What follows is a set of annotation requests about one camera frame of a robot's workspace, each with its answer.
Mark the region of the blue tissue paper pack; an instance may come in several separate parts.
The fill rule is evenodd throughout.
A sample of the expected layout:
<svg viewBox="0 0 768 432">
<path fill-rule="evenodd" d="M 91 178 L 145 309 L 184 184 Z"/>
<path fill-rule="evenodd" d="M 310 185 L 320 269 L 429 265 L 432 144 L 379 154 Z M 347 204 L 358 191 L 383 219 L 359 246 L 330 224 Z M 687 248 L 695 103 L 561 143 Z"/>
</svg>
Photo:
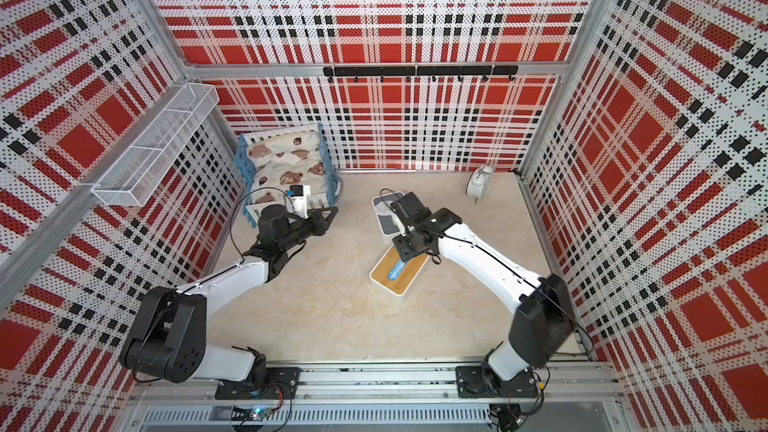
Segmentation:
<svg viewBox="0 0 768 432">
<path fill-rule="evenodd" d="M 390 271 L 387 273 L 387 279 L 389 281 L 396 281 L 400 275 L 404 272 L 406 268 L 406 263 L 404 263 L 401 259 L 398 259 L 396 263 L 392 266 Z"/>
</svg>

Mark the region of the wooden tissue box lid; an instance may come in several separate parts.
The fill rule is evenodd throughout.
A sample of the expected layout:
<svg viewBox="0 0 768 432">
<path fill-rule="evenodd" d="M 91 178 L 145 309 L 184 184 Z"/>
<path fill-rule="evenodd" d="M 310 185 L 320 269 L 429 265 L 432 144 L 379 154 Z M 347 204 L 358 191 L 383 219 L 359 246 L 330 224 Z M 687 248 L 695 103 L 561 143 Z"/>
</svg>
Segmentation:
<svg viewBox="0 0 768 432">
<path fill-rule="evenodd" d="M 369 273 L 370 280 L 390 294 L 402 298 L 427 263 L 420 255 L 403 262 L 394 246 L 390 246 Z"/>
</svg>

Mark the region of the white tissue box base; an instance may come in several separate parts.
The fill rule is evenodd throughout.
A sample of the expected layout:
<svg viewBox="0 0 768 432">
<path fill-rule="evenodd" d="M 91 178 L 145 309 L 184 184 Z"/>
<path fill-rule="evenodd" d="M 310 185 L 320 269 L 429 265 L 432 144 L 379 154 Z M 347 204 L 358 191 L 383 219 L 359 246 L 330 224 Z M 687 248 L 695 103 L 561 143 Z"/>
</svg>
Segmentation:
<svg viewBox="0 0 768 432">
<path fill-rule="evenodd" d="M 382 236 L 382 241 L 387 246 L 391 246 L 392 240 L 395 237 L 401 235 L 401 231 L 393 223 L 385 223 L 383 226 L 379 227 L 379 229 Z"/>
</svg>

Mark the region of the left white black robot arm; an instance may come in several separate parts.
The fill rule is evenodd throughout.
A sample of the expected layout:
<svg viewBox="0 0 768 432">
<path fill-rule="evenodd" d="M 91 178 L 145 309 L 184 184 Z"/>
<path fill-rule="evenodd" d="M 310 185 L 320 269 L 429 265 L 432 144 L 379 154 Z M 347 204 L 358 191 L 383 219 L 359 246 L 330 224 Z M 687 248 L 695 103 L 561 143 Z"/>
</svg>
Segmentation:
<svg viewBox="0 0 768 432">
<path fill-rule="evenodd" d="M 143 374 L 143 383 L 211 379 L 235 393 L 267 390 L 266 356 L 250 347 L 209 343 L 208 322 L 234 299 L 276 279 L 309 238 L 329 230 L 337 213 L 335 206 L 299 214 L 284 205 L 267 206 L 256 242 L 236 264 L 177 289 L 155 287 L 143 297 L 120 365 L 134 376 Z"/>
</svg>

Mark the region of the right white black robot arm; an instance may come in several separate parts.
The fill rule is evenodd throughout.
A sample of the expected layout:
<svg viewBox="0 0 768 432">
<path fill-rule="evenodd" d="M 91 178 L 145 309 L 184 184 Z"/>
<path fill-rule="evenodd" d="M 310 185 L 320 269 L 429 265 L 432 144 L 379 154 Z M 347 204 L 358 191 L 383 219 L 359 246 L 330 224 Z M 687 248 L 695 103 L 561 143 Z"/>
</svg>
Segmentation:
<svg viewBox="0 0 768 432">
<path fill-rule="evenodd" d="M 543 368 L 579 326 L 567 286 L 517 264 L 480 238 L 447 208 L 436 212 L 410 192 L 386 205 L 399 235 L 393 245 L 407 263 L 427 255 L 447 259 L 489 289 L 512 314 L 509 333 L 479 367 L 482 385 L 465 384 L 471 395 L 501 396 L 513 380 Z"/>
</svg>

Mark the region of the bear print pillow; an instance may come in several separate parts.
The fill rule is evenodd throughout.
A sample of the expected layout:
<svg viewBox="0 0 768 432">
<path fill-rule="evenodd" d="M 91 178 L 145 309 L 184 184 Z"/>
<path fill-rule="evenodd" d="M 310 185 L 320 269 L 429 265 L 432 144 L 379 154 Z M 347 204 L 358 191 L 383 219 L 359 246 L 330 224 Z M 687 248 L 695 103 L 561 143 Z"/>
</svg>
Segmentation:
<svg viewBox="0 0 768 432">
<path fill-rule="evenodd" d="M 308 185 L 312 194 L 328 191 L 317 132 L 279 135 L 246 149 L 255 167 L 250 199 L 253 203 L 282 201 L 291 185 Z"/>
</svg>

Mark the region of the white soap dispenser bottle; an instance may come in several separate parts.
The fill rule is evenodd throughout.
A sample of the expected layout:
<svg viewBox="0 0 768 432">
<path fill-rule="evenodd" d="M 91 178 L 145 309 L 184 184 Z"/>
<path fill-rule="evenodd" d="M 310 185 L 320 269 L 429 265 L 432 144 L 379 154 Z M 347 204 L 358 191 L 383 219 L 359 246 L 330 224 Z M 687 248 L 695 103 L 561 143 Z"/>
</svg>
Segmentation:
<svg viewBox="0 0 768 432">
<path fill-rule="evenodd" d="M 466 195 L 473 198 L 475 202 L 484 198 L 492 186 L 493 174 L 494 168 L 489 164 L 483 164 L 475 169 L 468 179 Z"/>
</svg>

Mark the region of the green circuit board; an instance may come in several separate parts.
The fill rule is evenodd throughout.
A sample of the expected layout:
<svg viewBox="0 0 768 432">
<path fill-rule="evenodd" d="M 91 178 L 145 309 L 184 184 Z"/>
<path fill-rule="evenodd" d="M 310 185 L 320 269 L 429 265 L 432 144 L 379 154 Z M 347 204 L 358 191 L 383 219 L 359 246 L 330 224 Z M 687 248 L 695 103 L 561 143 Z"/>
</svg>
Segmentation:
<svg viewBox="0 0 768 432">
<path fill-rule="evenodd" d="M 276 415 L 280 411 L 279 408 L 272 408 L 266 406 L 254 406 L 254 407 L 233 407 L 230 412 L 230 420 L 237 423 L 245 423 L 249 421 L 268 421 L 273 415 Z"/>
</svg>

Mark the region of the black wall hook rail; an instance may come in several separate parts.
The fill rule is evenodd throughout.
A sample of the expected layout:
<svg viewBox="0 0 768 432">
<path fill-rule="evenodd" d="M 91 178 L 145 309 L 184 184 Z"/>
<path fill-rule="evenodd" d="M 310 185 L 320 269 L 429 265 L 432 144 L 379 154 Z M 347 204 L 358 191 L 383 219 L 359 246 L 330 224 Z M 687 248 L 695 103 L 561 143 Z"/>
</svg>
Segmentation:
<svg viewBox="0 0 768 432">
<path fill-rule="evenodd" d="M 389 66 L 329 66 L 323 68 L 323 76 L 331 78 L 361 77 L 464 77 L 480 76 L 512 77 L 520 71 L 518 65 L 389 65 Z"/>
</svg>

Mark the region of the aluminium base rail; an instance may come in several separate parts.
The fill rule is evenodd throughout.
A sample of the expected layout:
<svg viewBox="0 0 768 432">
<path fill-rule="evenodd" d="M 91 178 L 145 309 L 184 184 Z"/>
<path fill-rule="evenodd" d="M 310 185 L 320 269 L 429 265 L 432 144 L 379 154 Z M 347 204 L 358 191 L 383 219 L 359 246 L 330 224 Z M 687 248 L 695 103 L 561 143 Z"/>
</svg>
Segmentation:
<svg viewBox="0 0 768 432">
<path fill-rule="evenodd" d="M 150 384 L 131 396 L 120 431 L 630 431 L 628 401 L 604 362 L 555 361 L 513 380 L 501 396 L 480 388 L 479 363 L 282 363 L 263 393 L 214 381 Z M 237 423 L 233 407 L 280 411 Z"/>
</svg>

